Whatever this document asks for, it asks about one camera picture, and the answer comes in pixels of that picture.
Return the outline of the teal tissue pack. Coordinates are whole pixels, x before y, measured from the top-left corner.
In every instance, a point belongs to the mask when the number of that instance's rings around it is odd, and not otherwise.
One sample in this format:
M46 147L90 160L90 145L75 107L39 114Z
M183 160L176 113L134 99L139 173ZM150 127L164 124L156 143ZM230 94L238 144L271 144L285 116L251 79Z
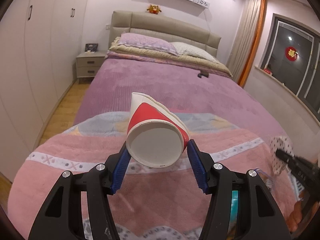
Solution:
M238 217L238 201L239 201L239 191L232 191L232 201L231 201L231 213L229 219L229 228L233 228L236 225Z

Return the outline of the white dotted paper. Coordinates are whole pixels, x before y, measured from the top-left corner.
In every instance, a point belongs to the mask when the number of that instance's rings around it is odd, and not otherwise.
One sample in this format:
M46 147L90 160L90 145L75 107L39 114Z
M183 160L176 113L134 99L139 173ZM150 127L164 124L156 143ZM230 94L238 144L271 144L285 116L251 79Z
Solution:
M272 154L272 172L275 176L279 176L287 167L286 161L277 156L277 152L294 156L291 140L283 135L273 137L270 141L270 150Z

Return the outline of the red white paper cup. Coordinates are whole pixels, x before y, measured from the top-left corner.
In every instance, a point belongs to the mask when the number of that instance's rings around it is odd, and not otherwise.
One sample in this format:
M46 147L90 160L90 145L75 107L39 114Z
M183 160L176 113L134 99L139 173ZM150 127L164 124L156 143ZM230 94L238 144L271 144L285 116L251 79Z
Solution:
M186 125L151 96L133 92L126 148L133 159L150 168L178 161L190 140Z

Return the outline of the pink elephant blanket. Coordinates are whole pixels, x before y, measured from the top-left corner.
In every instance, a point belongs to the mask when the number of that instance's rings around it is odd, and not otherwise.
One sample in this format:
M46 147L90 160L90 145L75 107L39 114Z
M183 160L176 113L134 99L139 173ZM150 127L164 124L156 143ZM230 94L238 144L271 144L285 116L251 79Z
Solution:
M272 172L272 154L258 135L213 114L181 113L198 148L232 171L258 170L285 217L296 201L289 175ZM40 145L16 174L8 216L23 237L49 191L65 170L87 172L119 152L129 115L97 115ZM120 190L109 198L121 239L197 239L210 197L198 187L186 154L167 168L149 168L132 160Z

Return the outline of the purple bed cover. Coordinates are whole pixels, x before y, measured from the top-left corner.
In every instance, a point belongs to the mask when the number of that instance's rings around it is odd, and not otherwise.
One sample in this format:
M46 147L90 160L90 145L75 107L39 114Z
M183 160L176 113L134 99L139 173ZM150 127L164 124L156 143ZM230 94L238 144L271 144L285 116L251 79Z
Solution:
M106 59L86 90L74 123L105 112L128 112L131 94L147 94L174 113L210 113L265 141L286 135L279 122L233 80L194 69L127 59Z

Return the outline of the small dark object on bed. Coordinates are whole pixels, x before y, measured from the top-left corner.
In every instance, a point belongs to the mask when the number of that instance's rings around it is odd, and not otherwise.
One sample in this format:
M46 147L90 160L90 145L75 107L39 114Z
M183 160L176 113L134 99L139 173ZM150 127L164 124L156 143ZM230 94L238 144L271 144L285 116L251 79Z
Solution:
M197 75L197 77L202 78L202 77L209 77L209 73L208 72L199 72L199 74Z

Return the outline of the dark window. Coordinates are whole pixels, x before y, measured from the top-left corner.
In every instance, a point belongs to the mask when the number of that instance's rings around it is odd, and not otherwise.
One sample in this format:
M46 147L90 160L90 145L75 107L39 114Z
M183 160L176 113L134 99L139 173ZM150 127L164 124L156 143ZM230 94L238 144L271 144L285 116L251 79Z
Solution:
M286 47L298 52L296 61L285 56ZM301 23L275 16L262 70L297 96L319 119L319 32Z

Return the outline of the beige bedside table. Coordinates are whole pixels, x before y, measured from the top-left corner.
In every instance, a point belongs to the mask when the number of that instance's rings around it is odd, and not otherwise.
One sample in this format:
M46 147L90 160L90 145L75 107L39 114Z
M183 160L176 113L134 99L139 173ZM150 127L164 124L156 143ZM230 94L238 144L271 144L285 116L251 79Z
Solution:
M76 77L79 82L93 79L106 59L107 51L84 52L76 57Z

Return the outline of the red window decoration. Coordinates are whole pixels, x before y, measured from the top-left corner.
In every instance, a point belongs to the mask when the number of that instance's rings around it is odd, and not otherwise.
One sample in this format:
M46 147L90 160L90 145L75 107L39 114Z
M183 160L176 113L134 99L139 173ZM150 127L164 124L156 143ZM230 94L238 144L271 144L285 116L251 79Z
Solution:
M289 61L293 62L297 60L298 52L294 47L286 47L285 56Z

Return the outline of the folded beige quilt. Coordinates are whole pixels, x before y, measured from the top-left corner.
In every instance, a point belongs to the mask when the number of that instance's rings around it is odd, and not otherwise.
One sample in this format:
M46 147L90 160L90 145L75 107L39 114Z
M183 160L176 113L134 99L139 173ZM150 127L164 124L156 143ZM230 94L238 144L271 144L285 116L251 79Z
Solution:
M136 48L119 44L120 37L117 37L108 50L106 57L117 59L129 59L144 62L154 62L161 64L171 64L179 67L186 67L195 70L201 70L209 74L216 74L232 77L229 69L219 61L209 61L199 57L189 55L171 55L166 52Z

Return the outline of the white patterned pillow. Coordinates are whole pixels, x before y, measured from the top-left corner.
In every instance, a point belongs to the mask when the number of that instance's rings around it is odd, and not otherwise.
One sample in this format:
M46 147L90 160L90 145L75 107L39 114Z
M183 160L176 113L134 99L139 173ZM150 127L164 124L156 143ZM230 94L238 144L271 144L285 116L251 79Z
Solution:
M170 44L174 46L174 48L180 55L188 55L218 63L218 60L214 56L210 55L208 52L199 47L192 46L183 42L171 42Z

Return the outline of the beige orange curtain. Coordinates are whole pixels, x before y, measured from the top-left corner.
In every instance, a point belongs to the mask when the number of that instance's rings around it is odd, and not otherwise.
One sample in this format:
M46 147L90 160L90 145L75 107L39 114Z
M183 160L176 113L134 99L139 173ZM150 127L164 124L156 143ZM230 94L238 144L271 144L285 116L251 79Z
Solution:
M253 67L260 43L267 0L245 0L240 24L231 49L227 67L233 75L233 81L244 87Z

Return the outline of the purple pillow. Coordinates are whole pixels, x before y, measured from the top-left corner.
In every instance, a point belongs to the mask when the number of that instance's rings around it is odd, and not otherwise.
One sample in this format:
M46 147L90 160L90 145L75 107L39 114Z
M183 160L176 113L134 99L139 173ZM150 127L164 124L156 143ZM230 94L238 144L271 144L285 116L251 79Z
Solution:
M156 38L135 33L122 33L118 42L119 45L161 51L171 55L178 55L176 48L169 42Z

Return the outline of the beige padded headboard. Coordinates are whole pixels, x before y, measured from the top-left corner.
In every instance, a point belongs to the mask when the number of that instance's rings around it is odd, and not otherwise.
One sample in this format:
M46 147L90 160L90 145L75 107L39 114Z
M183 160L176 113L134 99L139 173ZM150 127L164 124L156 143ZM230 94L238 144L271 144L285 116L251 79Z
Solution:
M183 42L217 57L221 37L190 23L167 16L116 10L112 14L108 46L122 33L156 37L168 42Z

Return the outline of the white wardrobe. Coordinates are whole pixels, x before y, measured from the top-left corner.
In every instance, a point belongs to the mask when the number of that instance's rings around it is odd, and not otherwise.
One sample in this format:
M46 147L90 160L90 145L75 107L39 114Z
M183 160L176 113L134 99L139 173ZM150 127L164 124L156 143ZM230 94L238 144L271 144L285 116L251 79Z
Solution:
M1 173L13 180L75 79L87 0L13 0L1 19Z

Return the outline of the orange plush toy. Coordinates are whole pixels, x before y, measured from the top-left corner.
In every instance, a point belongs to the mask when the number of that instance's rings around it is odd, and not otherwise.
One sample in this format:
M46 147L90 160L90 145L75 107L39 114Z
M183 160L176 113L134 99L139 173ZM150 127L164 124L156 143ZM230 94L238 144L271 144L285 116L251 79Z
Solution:
M161 11L160 7L158 5L149 5L148 8L146 9L147 12L149 12L150 14L155 14L158 15Z

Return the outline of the small picture frame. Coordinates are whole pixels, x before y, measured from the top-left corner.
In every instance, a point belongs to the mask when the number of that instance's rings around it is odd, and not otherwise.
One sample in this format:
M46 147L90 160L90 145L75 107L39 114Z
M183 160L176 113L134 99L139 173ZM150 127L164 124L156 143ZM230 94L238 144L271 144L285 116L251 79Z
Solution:
M98 51L98 44L97 43L87 43L87 44L85 44L85 52L95 53L97 51Z

